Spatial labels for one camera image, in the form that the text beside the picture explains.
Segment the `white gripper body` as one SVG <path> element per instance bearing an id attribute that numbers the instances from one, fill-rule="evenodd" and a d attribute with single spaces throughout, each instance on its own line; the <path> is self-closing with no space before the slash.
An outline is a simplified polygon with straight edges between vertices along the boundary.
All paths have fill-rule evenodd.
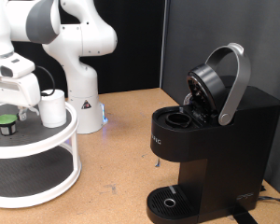
<path id="1" fill-rule="evenodd" d="M 32 107 L 40 101 L 38 80 L 34 74 L 23 77 L 0 77 L 0 103 Z"/>

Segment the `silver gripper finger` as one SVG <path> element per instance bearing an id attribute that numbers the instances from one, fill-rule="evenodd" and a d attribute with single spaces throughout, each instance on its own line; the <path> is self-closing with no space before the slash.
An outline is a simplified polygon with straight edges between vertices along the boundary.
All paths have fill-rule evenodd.
<path id="1" fill-rule="evenodd" d="M 23 106 L 19 106 L 18 109 L 19 109 L 18 120 L 20 120 L 20 121 L 26 120 L 27 119 L 27 115 L 26 115 L 27 108 L 23 107 Z"/>

